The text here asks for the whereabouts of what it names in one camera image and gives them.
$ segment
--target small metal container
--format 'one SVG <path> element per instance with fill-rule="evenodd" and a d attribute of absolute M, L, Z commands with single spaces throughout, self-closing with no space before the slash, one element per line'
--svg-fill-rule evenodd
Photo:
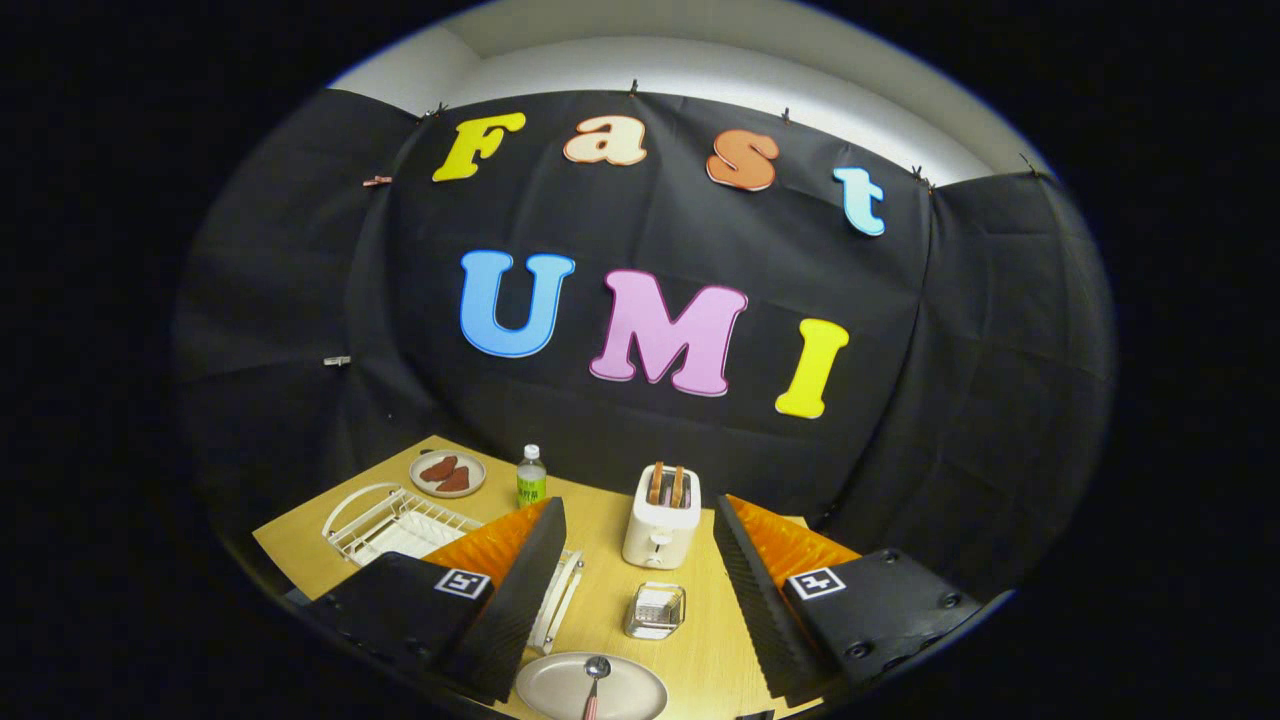
<path fill-rule="evenodd" d="M 685 588 L 671 583 L 643 583 L 627 610 L 626 633 L 660 641 L 685 621 Z"/>

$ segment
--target letter m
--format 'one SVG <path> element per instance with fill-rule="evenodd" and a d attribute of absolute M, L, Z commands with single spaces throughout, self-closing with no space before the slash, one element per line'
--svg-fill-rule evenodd
<path fill-rule="evenodd" d="M 657 383 L 685 352 L 685 364 L 671 377 L 681 392 L 718 397 L 728 392 L 724 360 L 733 322 L 746 309 L 746 296 L 721 286 L 698 291 L 675 323 L 658 290 L 658 281 L 639 270 L 613 270 L 604 277 L 613 291 L 613 316 L 604 338 L 604 351 L 591 360 L 591 374 L 626 382 L 635 377 L 631 341 L 635 340 L 644 363 L 645 378 Z"/>

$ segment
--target bottle label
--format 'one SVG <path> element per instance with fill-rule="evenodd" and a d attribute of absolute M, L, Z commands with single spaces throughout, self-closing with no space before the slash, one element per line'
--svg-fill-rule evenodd
<path fill-rule="evenodd" d="M 518 493 L 517 503 L 520 507 L 532 505 L 547 497 L 547 478 L 541 477 L 536 480 L 516 478 L 516 492 Z"/>

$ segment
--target spoon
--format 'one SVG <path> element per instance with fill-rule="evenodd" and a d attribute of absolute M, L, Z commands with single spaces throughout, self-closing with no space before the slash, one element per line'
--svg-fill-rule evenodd
<path fill-rule="evenodd" d="M 595 720 L 595 706 L 599 698 L 595 697 L 595 687 L 599 684 L 600 678 L 608 678 L 609 671 L 609 659 L 596 655 L 586 661 L 582 666 L 586 674 L 591 676 L 591 694 L 586 696 L 586 710 L 582 712 L 582 720 Z"/>

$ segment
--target clip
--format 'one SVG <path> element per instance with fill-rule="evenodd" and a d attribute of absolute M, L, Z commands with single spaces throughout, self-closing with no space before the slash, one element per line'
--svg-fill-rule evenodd
<path fill-rule="evenodd" d="M 1039 177 L 1039 172 L 1036 169 L 1036 165 L 1032 165 L 1032 161 L 1027 159 L 1027 155 L 1023 155 L 1021 152 L 1019 152 L 1018 156 L 1023 159 L 1023 163 L 1027 163 L 1028 168 L 1032 169 L 1032 177 L 1033 178 L 1038 178 Z"/>
<path fill-rule="evenodd" d="M 932 182 L 929 182 L 929 178 L 924 177 L 920 173 L 920 170 L 923 170 L 923 169 L 924 169 L 924 165 L 911 165 L 911 177 L 915 178 L 915 182 L 923 183 L 925 187 L 928 187 L 929 188 L 929 195 L 933 195 L 934 184 Z"/>
<path fill-rule="evenodd" d="M 413 120 L 413 124 L 420 126 L 420 124 L 422 124 L 422 120 L 425 120 L 428 118 L 439 118 L 440 113 L 443 113 L 448 108 L 449 106 L 445 105 L 444 102 L 438 102 L 436 106 L 435 106 L 435 110 L 431 110 L 431 111 L 426 113 L 425 115 L 422 115 L 421 118 Z"/>

